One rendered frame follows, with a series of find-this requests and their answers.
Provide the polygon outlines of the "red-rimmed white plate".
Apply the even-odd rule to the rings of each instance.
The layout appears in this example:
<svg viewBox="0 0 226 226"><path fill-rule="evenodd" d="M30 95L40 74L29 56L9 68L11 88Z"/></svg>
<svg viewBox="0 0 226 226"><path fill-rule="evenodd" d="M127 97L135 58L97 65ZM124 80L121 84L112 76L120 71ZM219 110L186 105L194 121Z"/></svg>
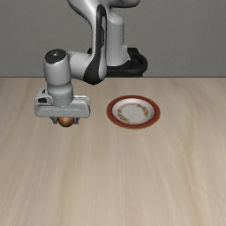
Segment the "red-rimmed white plate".
<svg viewBox="0 0 226 226"><path fill-rule="evenodd" d="M132 130L145 129L155 124L161 115L152 100L140 95L123 95L106 108L108 119L115 125Z"/></svg>

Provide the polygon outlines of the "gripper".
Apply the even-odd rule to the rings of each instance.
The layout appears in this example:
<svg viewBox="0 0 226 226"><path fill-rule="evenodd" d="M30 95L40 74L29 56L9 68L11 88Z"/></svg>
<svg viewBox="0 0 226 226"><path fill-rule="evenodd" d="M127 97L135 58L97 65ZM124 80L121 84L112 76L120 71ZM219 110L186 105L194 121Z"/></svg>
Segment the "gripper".
<svg viewBox="0 0 226 226"><path fill-rule="evenodd" d="M79 124L80 118L90 116L90 103L89 97L74 95L71 103L56 106L47 89L41 88L34 99L34 112L38 117L49 117L53 124L58 124L59 117L74 117L73 123Z"/></svg>

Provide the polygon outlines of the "red-brown apple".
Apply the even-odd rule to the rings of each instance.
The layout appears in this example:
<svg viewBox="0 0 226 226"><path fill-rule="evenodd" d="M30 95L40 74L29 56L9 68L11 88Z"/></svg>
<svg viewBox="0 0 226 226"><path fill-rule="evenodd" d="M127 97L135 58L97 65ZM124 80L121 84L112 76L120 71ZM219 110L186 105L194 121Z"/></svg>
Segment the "red-brown apple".
<svg viewBox="0 0 226 226"><path fill-rule="evenodd" d="M60 117L58 118L58 123L63 127L70 127L74 123L73 117Z"/></svg>

